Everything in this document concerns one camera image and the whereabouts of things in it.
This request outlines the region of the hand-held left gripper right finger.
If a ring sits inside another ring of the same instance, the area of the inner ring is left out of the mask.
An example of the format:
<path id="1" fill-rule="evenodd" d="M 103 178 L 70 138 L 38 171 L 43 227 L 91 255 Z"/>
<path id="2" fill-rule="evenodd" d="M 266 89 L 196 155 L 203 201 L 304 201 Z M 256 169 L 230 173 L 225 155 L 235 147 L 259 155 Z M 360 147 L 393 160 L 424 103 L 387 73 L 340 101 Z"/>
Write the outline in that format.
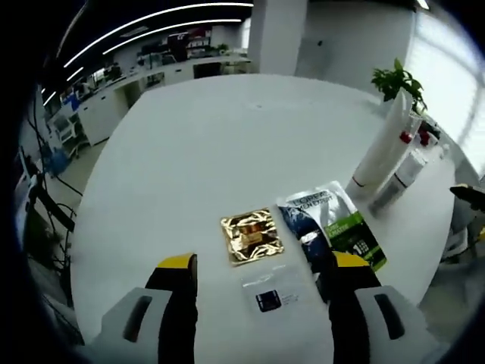
<path id="1" fill-rule="evenodd" d="M 381 285 L 360 256 L 332 252 L 327 292 L 335 363 L 437 363 L 448 349 L 423 312 Z"/>

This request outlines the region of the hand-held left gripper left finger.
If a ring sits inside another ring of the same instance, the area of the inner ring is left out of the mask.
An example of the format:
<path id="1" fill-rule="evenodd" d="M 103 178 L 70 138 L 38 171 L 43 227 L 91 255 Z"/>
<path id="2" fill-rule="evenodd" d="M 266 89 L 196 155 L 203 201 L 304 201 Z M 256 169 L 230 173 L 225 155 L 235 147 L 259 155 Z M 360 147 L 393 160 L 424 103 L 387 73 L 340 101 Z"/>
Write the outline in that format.
<path id="1" fill-rule="evenodd" d="M 127 293 L 102 318 L 97 363 L 194 363 L 197 255 L 159 262 L 144 287 Z"/>

